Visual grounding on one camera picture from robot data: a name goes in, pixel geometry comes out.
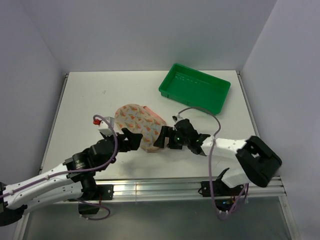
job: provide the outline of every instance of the white tabletop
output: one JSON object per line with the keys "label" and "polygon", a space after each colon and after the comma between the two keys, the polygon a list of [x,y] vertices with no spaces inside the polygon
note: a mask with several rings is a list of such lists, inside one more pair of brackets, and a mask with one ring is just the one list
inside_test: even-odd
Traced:
{"label": "white tabletop", "polygon": [[[221,113],[217,116],[222,130],[218,137],[247,139],[254,135],[253,124],[241,86],[234,70],[203,71],[231,83]],[[161,96],[158,87],[168,71],[71,72],[69,74],[51,140],[44,160],[43,171],[48,171],[73,154],[102,139],[93,115],[113,117],[126,104],[148,106],[161,116],[167,125],[174,124],[172,116],[187,106]],[[215,120],[195,109],[181,114],[190,119],[199,133],[213,134]],[[228,167],[239,163],[212,158],[212,174],[218,176]],[[161,149],[156,153],[144,150],[119,153],[115,164],[97,172],[96,179],[154,179],[207,177],[208,158],[188,149]]]}

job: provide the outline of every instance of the green tray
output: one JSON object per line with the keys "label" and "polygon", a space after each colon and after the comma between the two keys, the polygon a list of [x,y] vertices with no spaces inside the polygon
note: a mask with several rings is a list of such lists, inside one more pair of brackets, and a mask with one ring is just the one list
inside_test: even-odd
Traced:
{"label": "green tray", "polygon": [[231,83],[215,76],[174,64],[161,83],[161,95],[190,107],[202,107],[218,114]]}

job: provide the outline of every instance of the white wall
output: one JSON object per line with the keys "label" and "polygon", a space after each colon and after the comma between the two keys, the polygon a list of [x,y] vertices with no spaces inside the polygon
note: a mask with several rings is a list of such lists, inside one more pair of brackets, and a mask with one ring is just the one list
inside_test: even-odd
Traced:
{"label": "white wall", "polygon": [[18,0],[0,1],[0,76],[0,181],[12,184],[39,172],[63,80]]}
{"label": "white wall", "polygon": [[320,1],[278,0],[243,71],[301,236],[320,236]]}
{"label": "white wall", "polygon": [[66,71],[241,70],[276,0],[21,0]]}

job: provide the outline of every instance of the purple cable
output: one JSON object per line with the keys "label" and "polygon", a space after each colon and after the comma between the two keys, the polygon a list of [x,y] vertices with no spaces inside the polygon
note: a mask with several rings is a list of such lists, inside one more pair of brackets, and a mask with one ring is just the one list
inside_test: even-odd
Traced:
{"label": "purple cable", "polygon": [[211,195],[211,203],[212,203],[212,207],[215,209],[216,211],[216,216],[218,217],[219,220],[226,220],[232,213],[236,212],[239,207],[236,208],[237,204],[238,204],[238,201],[240,200],[242,194],[244,193],[245,191],[245,195],[244,195],[244,199],[243,199],[243,202],[245,202],[245,200],[247,199],[247,196],[248,196],[248,190],[249,190],[249,184],[247,183],[245,185],[245,187],[241,190],[240,194],[238,195],[238,197],[236,198],[235,202],[233,203],[230,211],[228,213],[226,213],[225,215],[222,215],[222,213],[220,213],[219,209],[217,208],[216,206],[216,203],[215,203],[215,193],[214,193],[214,186],[213,186],[213,178],[212,178],[212,170],[211,170],[211,167],[212,167],[212,154],[213,154],[213,151],[214,151],[214,148],[215,148],[215,145],[216,145],[216,135],[220,132],[221,130],[221,123],[220,121],[218,120],[218,118],[213,115],[211,112],[209,112],[208,110],[202,108],[202,107],[198,107],[198,106],[191,106],[191,107],[187,107],[183,110],[181,110],[180,112],[178,112],[178,114],[181,114],[183,113],[184,111],[186,110],[189,110],[189,109],[198,109],[198,110],[201,110],[209,115],[211,115],[215,120],[216,122],[218,123],[218,130],[213,134],[213,143],[212,143],[212,147],[210,149],[210,152],[209,152],[209,157],[208,157],[208,160],[209,160],[209,186],[210,186],[210,195]]}
{"label": "purple cable", "polygon": [[103,206],[103,205],[100,205],[100,204],[94,204],[94,203],[90,203],[90,202],[86,202],[86,201],[82,201],[80,199],[77,199],[80,203],[82,204],[86,204],[86,205],[89,205],[89,206],[93,206],[93,207],[99,207],[101,209],[105,209],[108,211],[108,214],[105,215],[104,217],[100,217],[100,218],[92,218],[92,217],[87,217],[85,215],[81,215],[82,218],[84,219],[88,219],[88,220],[91,220],[91,221],[100,221],[100,220],[104,220],[106,218],[108,218],[111,214],[111,211],[109,208],[107,208],[106,206]]}
{"label": "purple cable", "polygon": [[[99,170],[101,168],[104,168],[105,166],[108,166],[111,163],[111,161],[115,158],[115,156],[117,155],[117,150],[118,150],[117,134],[116,134],[114,128],[111,126],[111,124],[103,116],[96,114],[96,115],[93,116],[93,120],[95,120],[96,118],[100,118],[102,121],[104,121],[112,131],[112,135],[114,137],[114,150],[113,150],[113,154],[110,157],[110,159],[107,162],[105,162],[104,164],[100,165],[100,166],[96,166],[96,167],[92,167],[92,168],[88,168],[88,169],[56,172],[56,173],[53,173],[51,175],[48,175],[49,178],[52,178],[52,177],[55,177],[55,176],[58,176],[58,175],[62,175],[62,174],[85,173],[85,172],[97,171],[97,170]],[[24,186],[18,187],[15,190],[13,190],[12,193],[8,192],[6,194],[0,195],[0,199],[5,198],[5,197],[7,197],[7,196],[9,196],[11,194],[15,194],[15,193],[17,193],[17,192],[19,192],[19,191],[21,191],[23,189],[26,189],[26,188],[28,188],[30,186],[33,186],[33,185],[35,185],[37,183],[40,183],[42,181],[45,181],[47,179],[48,179],[47,177],[43,177],[43,178],[40,178],[40,179],[35,180],[33,182],[30,182],[30,183],[28,183],[28,184],[26,184]]]}

